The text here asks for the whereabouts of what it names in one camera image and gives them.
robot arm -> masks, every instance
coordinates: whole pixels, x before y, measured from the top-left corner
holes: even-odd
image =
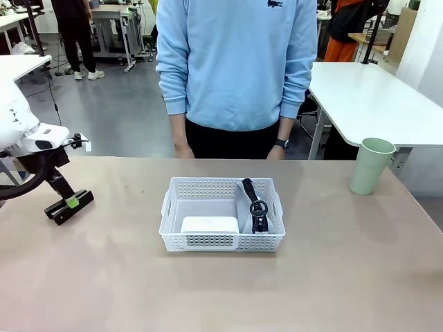
[[[0,99],[0,151],[19,157],[65,144],[69,130],[40,123],[13,81],[1,81],[0,89],[4,96]]]
[[[86,190],[74,192],[56,167],[69,163],[65,147],[76,149],[87,142],[87,151],[91,151],[91,143],[81,133],[69,137],[66,127],[40,123],[13,81],[0,80],[0,91],[0,157],[17,157],[29,173],[35,174],[20,187],[0,190],[0,200],[24,195],[46,181],[63,199],[45,213],[61,225],[89,204],[93,195]]]

white sneaker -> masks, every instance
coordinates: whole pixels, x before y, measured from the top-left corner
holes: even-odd
[[[84,74],[81,71],[74,71],[74,80],[81,81],[83,80]]]
[[[98,78],[102,78],[105,76],[105,73],[103,73],[102,71],[98,71],[96,70],[95,73],[88,73],[88,80],[94,81]]]

black pants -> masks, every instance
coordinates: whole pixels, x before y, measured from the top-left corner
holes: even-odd
[[[77,46],[80,46],[83,64],[92,73],[96,71],[96,61],[92,53],[91,28],[87,18],[64,18],[58,20],[58,28],[64,42],[64,52],[73,71],[80,71]]]
[[[157,25],[154,25],[151,32],[152,40],[154,40],[154,43],[157,44],[157,37],[159,36],[159,31],[157,30]]]
[[[225,131],[202,127],[186,119],[186,137],[195,158],[266,159],[278,136],[277,121],[255,131]]]
[[[337,128],[331,127],[325,144],[325,160],[356,160],[358,152],[358,147],[347,144]]]

white desk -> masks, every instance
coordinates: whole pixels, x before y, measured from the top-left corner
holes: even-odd
[[[13,29],[13,28],[17,28],[17,30],[19,31],[20,40],[24,43],[25,39],[23,37],[23,30],[21,29],[20,21],[23,19],[27,19],[27,18],[28,18],[27,13],[0,16],[0,33],[5,34],[6,43],[8,44],[8,48],[9,48],[10,52],[12,50],[12,46],[11,46],[11,42],[9,40],[8,30]]]
[[[316,62],[309,90],[321,107],[309,159],[315,158],[326,117],[351,145],[376,137],[401,148],[395,172],[413,147],[443,146],[443,109],[376,65]]]
[[[18,80],[51,59],[50,55],[0,55],[0,77]]]

hand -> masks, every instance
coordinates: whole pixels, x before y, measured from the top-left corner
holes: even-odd
[[[268,154],[267,160],[284,160],[284,150],[278,145],[274,145],[271,152]]]
[[[192,152],[189,145],[181,145],[175,147],[175,158],[178,159],[194,159],[194,153]]]

